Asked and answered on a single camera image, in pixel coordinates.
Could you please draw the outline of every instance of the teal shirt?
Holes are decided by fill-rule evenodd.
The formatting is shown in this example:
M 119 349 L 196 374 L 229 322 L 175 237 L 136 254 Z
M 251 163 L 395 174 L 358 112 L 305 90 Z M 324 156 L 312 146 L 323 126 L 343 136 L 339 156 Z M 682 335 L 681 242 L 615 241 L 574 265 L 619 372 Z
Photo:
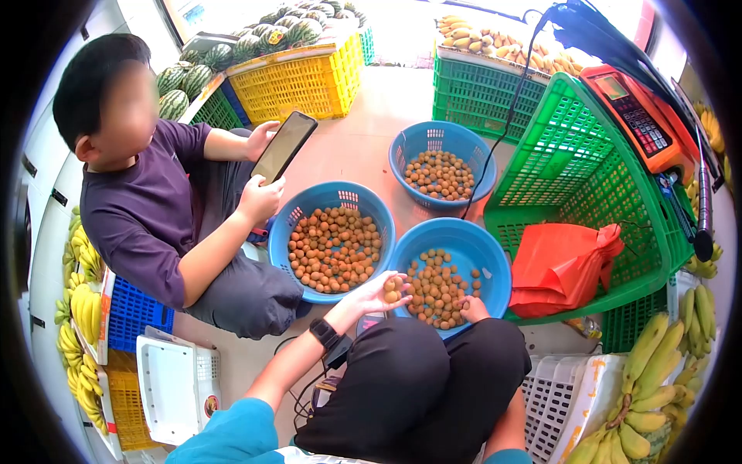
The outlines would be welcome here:
M 278 447 L 274 414 L 268 403 L 243 398 L 226 411 L 216 411 L 203 431 L 168 455 L 165 464 L 373 464 L 365 460 L 307 454 L 295 446 Z M 483 464 L 531 464 L 523 450 L 506 449 Z

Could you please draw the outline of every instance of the label on watermelon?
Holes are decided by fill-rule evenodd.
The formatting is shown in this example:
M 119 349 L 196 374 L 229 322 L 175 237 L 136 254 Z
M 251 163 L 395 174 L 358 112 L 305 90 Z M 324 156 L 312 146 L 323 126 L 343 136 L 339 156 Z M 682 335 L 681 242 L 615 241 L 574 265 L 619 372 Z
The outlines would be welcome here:
M 271 35 L 268 37 L 268 43 L 271 45 L 276 45 L 280 40 L 283 38 L 283 33 L 279 30 L 274 30 L 271 32 Z

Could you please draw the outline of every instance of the hand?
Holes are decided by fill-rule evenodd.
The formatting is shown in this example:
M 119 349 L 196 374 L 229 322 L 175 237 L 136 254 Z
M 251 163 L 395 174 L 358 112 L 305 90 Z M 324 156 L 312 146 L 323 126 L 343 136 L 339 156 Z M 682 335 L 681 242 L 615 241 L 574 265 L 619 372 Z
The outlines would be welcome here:
M 396 276 L 401 277 L 402 281 L 407 278 L 407 274 L 401 272 L 382 272 L 378 277 L 366 282 L 343 298 L 341 303 L 348 310 L 356 311 L 358 317 L 369 313 L 385 313 L 386 311 L 391 311 L 403 304 L 407 304 L 413 299 L 411 295 L 402 297 L 402 299 L 396 303 L 387 303 L 384 300 L 384 282 Z M 403 284 L 401 291 L 404 292 L 408 288 L 410 288 L 410 284 Z
M 280 122 L 268 121 L 259 125 L 247 138 L 247 159 L 250 161 L 257 161 L 258 158 L 263 154 L 268 146 L 268 143 L 276 135 L 275 130 L 278 129 Z
M 285 177 L 276 180 L 269 186 L 262 187 L 261 184 L 265 180 L 265 177 L 256 175 L 247 181 L 245 189 L 242 191 L 240 204 L 237 205 L 235 211 L 247 217 L 251 222 L 251 227 L 265 223 L 276 214 L 281 195 L 283 195 L 283 186 L 286 184 Z
M 462 306 L 468 304 L 469 309 L 461 310 L 461 314 L 472 324 L 476 324 L 482 319 L 492 317 L 490 316 L 490 313 L 487 312 L 485 304 L 479 298 L 467 295 L 463 299 L 459 300 L 459 304 Z

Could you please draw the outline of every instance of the scale keypad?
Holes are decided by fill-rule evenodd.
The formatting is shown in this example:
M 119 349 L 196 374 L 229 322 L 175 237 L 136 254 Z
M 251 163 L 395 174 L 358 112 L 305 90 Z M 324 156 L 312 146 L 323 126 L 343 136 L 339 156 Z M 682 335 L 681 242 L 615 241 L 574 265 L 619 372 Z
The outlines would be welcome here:
M 616 99 L 611 104 L 634 132 L 647 158 L 653 157 L 672 142 L 633 96 Z

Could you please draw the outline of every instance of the tile floor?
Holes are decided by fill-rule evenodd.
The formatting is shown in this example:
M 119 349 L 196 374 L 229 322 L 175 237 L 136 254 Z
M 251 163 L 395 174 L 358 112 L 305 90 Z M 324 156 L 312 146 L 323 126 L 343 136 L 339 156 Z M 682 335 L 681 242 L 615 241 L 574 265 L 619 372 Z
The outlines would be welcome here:
M 328 180 L 349 180 L 372 189 L 389 206 L 395 218 L 398 238 L 409 228 L 434 217 L 407 196 L 392 174 L 388 151 L 397 133 L 414 123 L 430 120 L 433 105 L 433 72 L 426 69 L 370 67 L 364 69 L 361 89 L 348 117 L 320 121 L 319 127 L 286 171 L 284 202 L 298 192 Z M 501 144 L 495 151 L 498 173 L 502 173 L 514 147 Z M 475 203 L 468 218 L 482 223 L 486 199 Z M 221 390 L 225 407 L 239 399 L 252 380 L 272 358 L 281 340 L 307 329 L 329 307 L 315 305 L 306 318 L 296 321 L 281 337 L 259 342 L 238 339 L 234 334 L 177 313 L 174 335 L 221 353 Z M 526 345 L 532 353 L 588 353 L 595 341 L 585 340 L 564 324 L 523 327 Z M 319 373 L 319 367 L 299 381 L 301 388 Z M 286 395 L 276 416 L 281 445 L 294 434 L 293 399 Z

